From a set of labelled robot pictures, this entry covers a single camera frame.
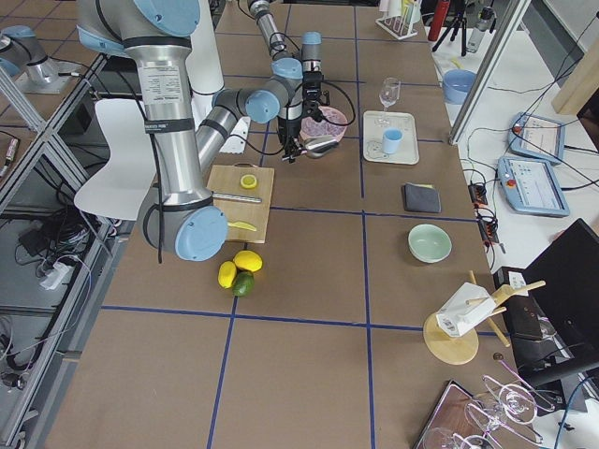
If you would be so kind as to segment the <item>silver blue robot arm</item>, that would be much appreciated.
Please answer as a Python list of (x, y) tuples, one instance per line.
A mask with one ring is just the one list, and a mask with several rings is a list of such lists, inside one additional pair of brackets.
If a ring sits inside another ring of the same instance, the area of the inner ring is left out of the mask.
[(138, 224), (158, 252), (183, 260), (207, 260), (226, 240), (226, 217), (214, 206), (203, 173), (240, 118), (256, 123), (277, 119), (285, 143), (300, 131), (301, 62), (287, 50), (270, 2), (247, 6), (268, 46), (272, 75), (259, 88), (224, 89), (206, 84), (220, 69), (207, 2), (77, 4), (81, 44), (136, 63), (143, 101), (139, 110), (157, 174)]
[(322, 90), (321, 43), (318, 32), (306, 32), (301, 45), (281, 31), (270, 10), (272, 1), (247, 1), (248, 14), (255, 20), (271, 57), (272, 73), (291, 88), (288, 109), (301, 107), (301, 117), (321, 120), (321, 106), (329, 105), (329, 93)]

